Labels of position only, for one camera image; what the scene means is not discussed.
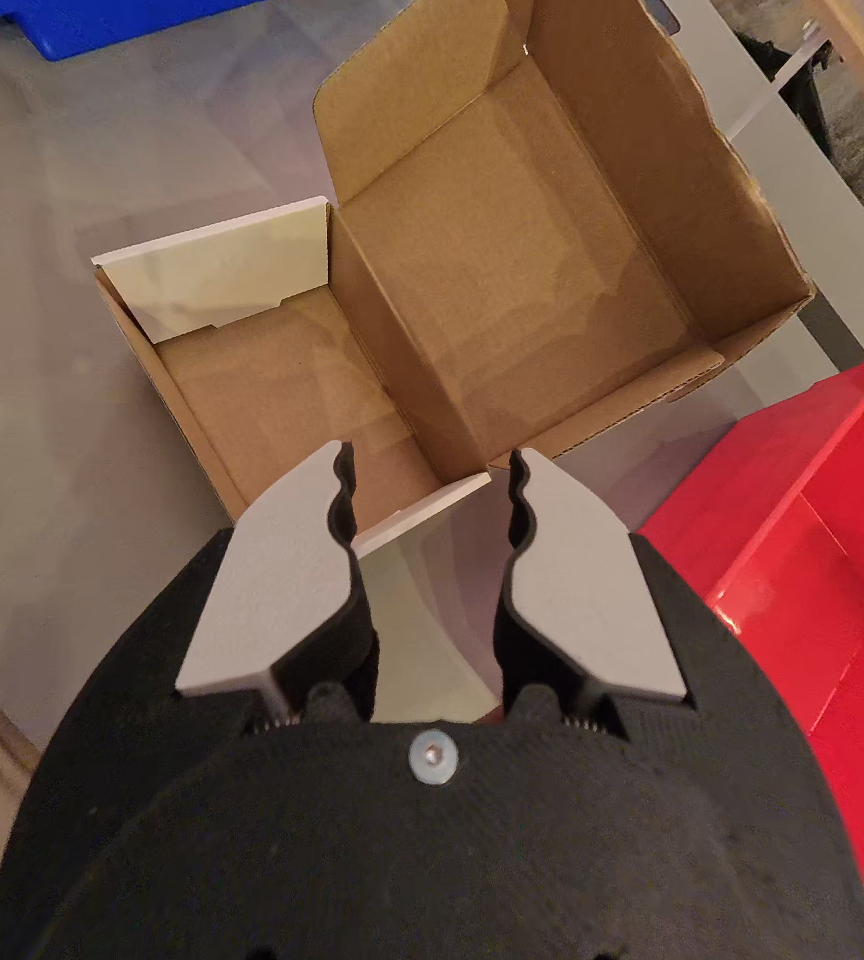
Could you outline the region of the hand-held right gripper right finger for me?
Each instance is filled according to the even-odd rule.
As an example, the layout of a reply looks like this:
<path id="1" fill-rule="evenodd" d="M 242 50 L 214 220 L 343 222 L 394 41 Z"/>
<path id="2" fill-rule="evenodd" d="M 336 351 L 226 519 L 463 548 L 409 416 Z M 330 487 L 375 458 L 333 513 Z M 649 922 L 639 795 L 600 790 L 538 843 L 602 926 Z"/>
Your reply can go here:
<path id="1" fill-rule="evenodd" d="M 689 691 L 623 522 L 552 460 L 510 453 L 508 558 L 493 652 L 510 717 L 527 688 L 564 719 L 604 719 L 619 700 L 679 711 Z"/>

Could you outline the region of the blue plastic bin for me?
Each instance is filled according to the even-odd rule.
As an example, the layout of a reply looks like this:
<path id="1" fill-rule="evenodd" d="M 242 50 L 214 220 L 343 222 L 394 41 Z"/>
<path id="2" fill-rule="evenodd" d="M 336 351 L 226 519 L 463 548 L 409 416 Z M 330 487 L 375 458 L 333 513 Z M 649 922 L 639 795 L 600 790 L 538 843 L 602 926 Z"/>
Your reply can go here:
<path id="1" fill-rule="evenodd" d="M 221 11 L 222 4 L 201 1 L 0 1 L 0 22 L 59 62 Z"/>

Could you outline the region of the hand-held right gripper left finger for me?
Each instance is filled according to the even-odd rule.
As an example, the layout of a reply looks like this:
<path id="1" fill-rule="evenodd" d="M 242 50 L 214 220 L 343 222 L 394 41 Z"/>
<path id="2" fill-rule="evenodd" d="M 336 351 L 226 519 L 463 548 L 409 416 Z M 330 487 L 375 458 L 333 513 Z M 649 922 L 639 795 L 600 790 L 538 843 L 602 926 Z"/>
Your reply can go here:
<path id="1" fill-rule="evenodd" d="M 235 524 L 175 680 L 184 697 L 253 691 L 272 719 L 321 683 L 375 710 L 379 642 L 358 558 L 353 445 L 328 441 Z"/>

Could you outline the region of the red plastic bin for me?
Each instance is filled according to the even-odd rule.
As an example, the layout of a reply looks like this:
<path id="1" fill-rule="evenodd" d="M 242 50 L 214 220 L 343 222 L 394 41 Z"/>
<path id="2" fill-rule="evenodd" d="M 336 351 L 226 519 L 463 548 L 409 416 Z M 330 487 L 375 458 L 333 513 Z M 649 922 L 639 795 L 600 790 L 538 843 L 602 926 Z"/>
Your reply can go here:
<path id="1" fill-rule="evenodd" d="M 864 879 L 864 363 L 739 420 L 640 532 L 786 702 Z"/>

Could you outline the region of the black chair base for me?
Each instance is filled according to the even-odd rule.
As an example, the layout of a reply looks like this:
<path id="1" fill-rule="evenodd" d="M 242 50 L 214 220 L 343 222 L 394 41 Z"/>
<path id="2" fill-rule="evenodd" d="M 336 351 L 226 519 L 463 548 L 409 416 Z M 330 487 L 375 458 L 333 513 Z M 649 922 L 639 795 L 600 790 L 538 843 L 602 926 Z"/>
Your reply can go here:
<path id="1" fill-rule="evenodd" d="M 737 30 L 734 35 L 822 154 L 831 161 L 829 131 L 814 72 L 827 68 L 832 43 L 823 38 L 819 24 L 813 19 L 806 22 L 799 46 L 793 53 L 780 49 L 770 40 L 764 42 Z"/>

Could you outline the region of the white cardboard box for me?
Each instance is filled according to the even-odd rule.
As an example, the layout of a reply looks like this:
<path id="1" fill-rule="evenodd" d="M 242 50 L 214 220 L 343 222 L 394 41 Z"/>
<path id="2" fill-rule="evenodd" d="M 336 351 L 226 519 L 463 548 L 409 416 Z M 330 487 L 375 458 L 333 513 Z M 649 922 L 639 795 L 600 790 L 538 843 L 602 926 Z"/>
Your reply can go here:
<path id="1" fill-rule="evenodd" d="M 414 2 L 313 114 L 334 204 L 94 260 L 234 522 L 350 442 L 362 557 L 513 450 L 555 462 L 688 394 L 814 294 L 640 2 Z"/>

